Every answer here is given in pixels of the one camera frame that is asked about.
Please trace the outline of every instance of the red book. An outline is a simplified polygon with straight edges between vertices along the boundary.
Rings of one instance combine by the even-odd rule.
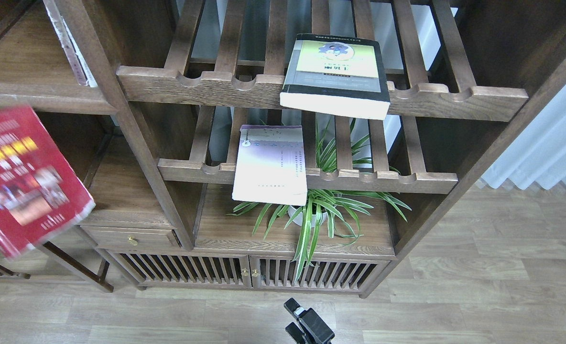
[[[0,249],[14,258],[95,203],[31,107],[0,110]]]

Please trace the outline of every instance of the white flower pot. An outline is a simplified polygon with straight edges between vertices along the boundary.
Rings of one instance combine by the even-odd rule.
[[[296,209],[297,207],[290,205],[289,209],[287,209],[287,215],[289,215],[289,217],[292,218],[294,213],[296,213]],[[300,213],[300,215],[296,216],[296,218],[294,218],[294,224],[297,224],[298,226],[302,226],[302,219],[304,218],[303,215],[304,215],[303,213]],[[317,216],[313,214],[313,216],[311,217],[311,228],[315,227],[316,218]],[[325,222],[326,220],[327,220],[327,213],[322,213],[322,221],[320,225],[323,224],[323,222]]]

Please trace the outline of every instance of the potted plant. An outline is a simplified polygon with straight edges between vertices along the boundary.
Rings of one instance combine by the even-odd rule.
[[[337,168],[336,139],[331,139],[327,143],[325,142],[325,132],[327,132],[329,124],[330,122],[328,122],[322,133],[316,128],[316,165],[324,172],[334,172]],[[353,132],[354,128],[355,119],[351,121],[350,131]],[[368,145],[368,139],[369,135],[366,135],[353,143],[351,146],[351,155],[355,157],[355,155],[359,154],[361,149]],[[372,163],[372,159],[370,157],[353,159],[353,165],[361,163]],[[296,246],[294,258],[292,259],[297,262],[294,279],[298,280],[302,274],[302,270],[312,260],[319,232],[324,222],[327,222],[327,236],[330,238],[334,236],[346,237],[353,239],[350,243],[353,244],[361,237],[361,225],[359,223],[358,213],[370,215],[369,209],[373,207],[368,203],[355,199],[357,196],[386,201],[396,209],[397,213],[400,214],[404,220],[406,220],[406,217],[401,208],[411,210],[408,205],[388,192],[309,189],[306,196],[306,205],[301,207],[296,208],[286,204],[243,202],[234,207],[232,213],[229,215],[243,215],[261,204],[261,211],[255,220],[255,226],[251,233],[251,235],[255,235],[260,224],[268,214],[269,209],[275,206],[274,211],[270,214],[270,218],[268,218],[264,239],[268,236],[274,221],[279,217],[285,216],[285,214],[290,214],[285,228],[292,222],[300,222],[298,245]],[[355,229],[345,218],[346,215],[350,216],[355,222]],[[338,228],[336,228],[336,217],[340,219],[340,222],[347,230],[345,234],[341,233]]]

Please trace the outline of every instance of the slatted cabinet door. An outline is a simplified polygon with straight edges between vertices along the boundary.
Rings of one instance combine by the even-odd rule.
[[[246,255],[115,253],[141,287],[250,288]]]
[[[254,288],[361,293],[390,261],[314,259],[297,281],[289,257],[250,256]]]

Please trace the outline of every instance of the book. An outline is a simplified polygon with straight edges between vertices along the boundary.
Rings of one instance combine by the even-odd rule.
[[[71,65],[71,70],[73,70],[73,74],[75,75],[75,79],[78,84],[82,86],[98,87],[98,84],[90,71],[90,67],[88,67],[86,63],[86,59],[84,59],[81,54],[81,50],[79,50],[73,35],[71,35],[71,31],[68,29],[64,18],[60,15],[60,11],[58,10],[54,0],[43,0],[43,4],[45,4],[49,20],[54,27],[56,35],[58,35],[60,45],[64,50],[68,63]]]
[[[280,103],[337,116],[383,120],[390,96],[379,42],[300,33]]]
[[[232,189],[235,201],[305,205],[301,126],[241,126]]]
[[[0,110],[0,250],[15,258],[95,206],[31,107]]]

